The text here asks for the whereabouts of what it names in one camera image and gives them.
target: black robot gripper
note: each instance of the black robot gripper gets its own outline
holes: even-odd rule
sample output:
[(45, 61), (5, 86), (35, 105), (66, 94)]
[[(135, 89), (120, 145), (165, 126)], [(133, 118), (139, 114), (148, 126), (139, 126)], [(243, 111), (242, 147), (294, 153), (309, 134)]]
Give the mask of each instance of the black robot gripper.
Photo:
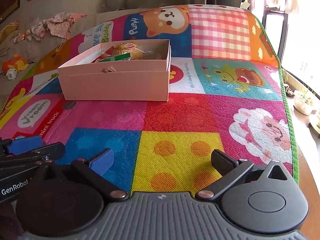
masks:
[(43, 163), (16, 205), (21, 239), (306, 240), (308, 203), (284, 165), (255, 165), (219, 150), (222, 175), (189, 192), (134, 192), (106, 181), (84, 159)]

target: plant pot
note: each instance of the plant pot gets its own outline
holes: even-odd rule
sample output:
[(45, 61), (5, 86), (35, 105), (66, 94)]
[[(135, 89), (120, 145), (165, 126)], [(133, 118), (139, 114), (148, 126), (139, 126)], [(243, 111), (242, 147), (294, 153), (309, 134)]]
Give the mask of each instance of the plant pot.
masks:
[(313, 104), (308, 105), (304, 101), (300, 99), (300, 96), (303, 94), (300, 91), (295, 90), (294, 92), (294, 107), (302, 114), (310, 115), (311, 112), (314, 110)]

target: patchwork mat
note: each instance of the patchwork mat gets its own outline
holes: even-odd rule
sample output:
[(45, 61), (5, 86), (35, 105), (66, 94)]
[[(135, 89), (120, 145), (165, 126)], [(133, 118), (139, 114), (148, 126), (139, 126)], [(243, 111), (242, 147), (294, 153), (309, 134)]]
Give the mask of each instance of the patchwork mat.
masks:
[[(172, 46), (168, 102), (64, 99), (57, 68), (67, 60), (100, 42), (158, 38)], [(61, 141), (61, 164), (111, 148), (115, 162), (103, 177), (128, 192), (195, 194), (220, 178), (210, 163), (214, 149), (256, 164), (281, 160), (298, 182), (278, 69), (264, 29), (249, 11), (216, 5), (150, 9), (101, 23), (40, 60), (11, 93), (0, 114), (0, 136)]]

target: pink box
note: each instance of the pink box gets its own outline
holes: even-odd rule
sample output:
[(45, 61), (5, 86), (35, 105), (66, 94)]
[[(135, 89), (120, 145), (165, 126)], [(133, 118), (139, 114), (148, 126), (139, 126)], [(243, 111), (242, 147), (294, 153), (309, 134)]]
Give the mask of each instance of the pink box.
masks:
[[(164, 59), (91, 63), (111, 46), (124, 42), (156, 51)], [(168, 101), (170, 62), (169, 40), (100, 43), (61, 65), (59, 82), (66, 100)], [(105, 72), (109, 67), (115, 72)]]

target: pink checkered pattern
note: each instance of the pink checkered pattern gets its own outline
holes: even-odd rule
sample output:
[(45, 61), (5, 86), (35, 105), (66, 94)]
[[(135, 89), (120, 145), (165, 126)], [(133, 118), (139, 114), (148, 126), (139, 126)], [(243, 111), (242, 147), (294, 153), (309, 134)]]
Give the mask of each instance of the pink checkered pattern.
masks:
[(189, 8), (193, 58), (250, 60), (250, 34), (244, 11)]

